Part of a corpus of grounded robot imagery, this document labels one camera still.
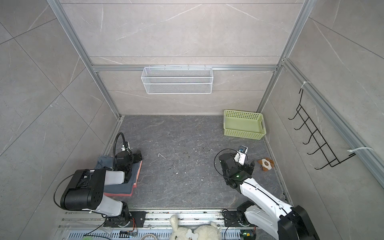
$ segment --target mesh shelf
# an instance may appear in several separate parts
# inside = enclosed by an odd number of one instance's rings
[[[148,94],[211,93],[212,68],[146,67],[141,79]]]

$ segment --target wall tile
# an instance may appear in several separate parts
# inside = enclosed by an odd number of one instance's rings
[[[277,64],[279,56],[232,57],[92,57],[93,64]]]
[[[16,41],[60,92],[85,68],[57,19],[18,36]]]
[[[103,143],[106,143],[116,123],[115,115],[106,101],[103,102],[96,116],[89,125]]]
[[[0,45],[0,154],[60,94],[15,40]]]
[[[65,211],[58,208],[52,201],[55,188],[65,177],[73,174],[77,169],[93,169],[103,147],[104,144],[91,128],[88,128],[44,195],[19,240],[30,240],[31,236],[35,239],[53,239],[65,214]],[[56,193],[58,203],[68,181],[64,182]]]
[[[61,3],[106,3],[106,0],[60,0]],[[303,0],[242,0],[242,3],[303,3]],[[108,0],[108,3],[238,3],[237,0]]]
[[[382,202],[384,190],[357,156],[335,167],[327,166],[321,170],[315,169],[315,167],[322,167],[327,161],[320,151],[314,155],[307,154],[315,151],[317,145],[313,138],[308,145],[302,143],[307,142],[310,136],[305,126],[298,131],[293,129],[294,127],[299,128],[303,120],[299,116],[292,121],[288,119],[295,115],[295,109],[300,99],[300,95],[297,94],[299,89],[300,85],[296,80],[288,72],[285,72],[279,77],[270,96],[270,101],[291,136],[295,148],[299,152],[341,238],[352,240],[380,239],[384,228],[384,223],[380,221],[382,212],[372,212],[371,206]],[[306,93],[303,94],[301,103],[331,146],[336,157],[341,161],[348,157],[347,150],[350,147]],[[307,115],[302,111],[300,113],[306,119]],[[315,136],[319,142],[322,142],[318,134]],[[326,147],[322,149],[327,156],[331,155]],[[286,182],[291,181],[291,178],[291,176],[287,176],[284,180]]]
[[[8,219],[2,222],[6,231],[0,231],[1,239],[19,237],[86,129],[79,114],[59,96],[1,155],[0,213]]]
[[[147,94],[110,91],[121,114],[223,114],[225,109],[256,111],[264,91],[213,91],[211,94]]]
[[[0,24],[0,43],[3,43],[11,38],[12,36],[9,32],[3,27],[3,25]]]
[[[320,239],[341,239],[301,156],[269,100],[263,115],[269,132],[267,141],[294,206],[300,205],[308,212]]]
[[[100,76],[110,91],[145,91],[141,71],[102,71]],[[271,71],[214,71],[213,91],[265,90]]]
[[[311,19],[290,58],[384,159],[384,59]]]
[[[0,22],[13,37],[55,18],[46,0],[2,1],[0,4]]]
[[[87,124],[91,123],[104,101],[104,96],[86,69],[63,91],[63,96]]]
[[[381,0],[319,0],[311,18],[384,57],[384,4]]]
[[[90,56],[279,56],[301,4],[63,7]]]

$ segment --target dark gray floor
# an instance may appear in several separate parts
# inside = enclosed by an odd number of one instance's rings
[[[236,208],[247,200],[214,169],[224,148],[248,147],[249,161],[269,157],[264,140],[227,137],[223,116],[126,116],[120,131],[143,163],[132,197],[115,197],[135,208]],[[276,172],[255,168],[255,180],[283,199]]]

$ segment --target black wire rack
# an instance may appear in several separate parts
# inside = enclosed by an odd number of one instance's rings
[[[333,150],[331,149],[331,147],[329,146],[329,144],[327,143],[327,141],[325,140],[325,138],[323,137],[323,135],[321,134],[321,132],[319,131],[319,129],[316,127],[316,125],[314,124],[314,122],[312,121],[312,119],[309,117],[309,115],[308,115],[308,113],[305,111],[305,109],[303,108],[303,106],[301,105],[301,99],[303,98],[303,89],[300,89],[300,91],[299,91],[299,94],[301,94],[300,95],[300,102],[299,102],[299,105],[297,106],[297,108],[296,108],[296,114],[295,114],[295,116],[293,117],[293,118],[288,118],[289,120],[293,120],[296,116],[300,116],[300,118],[303,120],[303,124],[299,127],[299,128],[294,128],[295,130],[300,130],[304,125],[308,128],[308,130],[309,130],[309,132],[311,133],[311,135],[310,135],[310,139],[308,140],[308,142],[307,143],[304,143],[303,142],[303,144],[304,145],[307,145],[307,144],[309,144],[309,142],[311,141],[311,138],[313,138],[314,140],[315,140],[315,142],[316,142],[316,144],[317,144],[317,146],[318,146],[318,148],[313,152],[313,153],[307,153],[308,155],[312,155],[312,154],[315,154],[317,151],[321,151],[321,153],[323,154],[323,156],[325,157],[325,159],[327,160],[327,164],[325,164],[324,166],[322,166],[321,168],[315,168],[316,170],[320,170],[320,169],[322,169],[322,168],[324,168],[324,167],[326,167],[326,166],[331,166],[331,167],[334,167],[334,166],[337,166],[337,165],[339,165],[340,163],[342,163],[342,162],[344,162],[344,161],[346,161],[346,160],[348,160],[348,159],[350,159],[351,157],[353,157],[353,156],[355,156],[356,154],[355,153],[352,153],[352,154],[350,154],[346,159],[344,159],[344,160],[342,160],[342,161],[340,161],[337,157],[336,157],[336,155],[335,155],[335,153],[333,152]],[[303,116],[302,116],[302,114],[300,113],[300,111],[303,111],[306,115],[307,115],[307,118],[304,120],[304,118],[303,118]],[[311,129],[309,128],[309,126],[308,126],[308,124],[307,123],[309,123],[309,121],[314,125],[314,127],[315,127],[315,130],[314,131],[311,131]],[[319,136],[320,136],[320,139],[316,139],[316,137],[315,137],[315,133],[318,133],[319,134]],[[328,157],[326,156],[326,154],[325,154],[325,150],[326,150],[326,148],[328,148],[329,150],[330,150],[330,152],[332,153],[332,155],[333,155],[333,160],[329,160],[328,159]]]

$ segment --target plush toy ear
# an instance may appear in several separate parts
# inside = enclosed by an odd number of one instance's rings
[[[176,215],[172,215],[169,219],[170,225],[172,226],[172,230],[175,232],[179,228],[178,219]]]

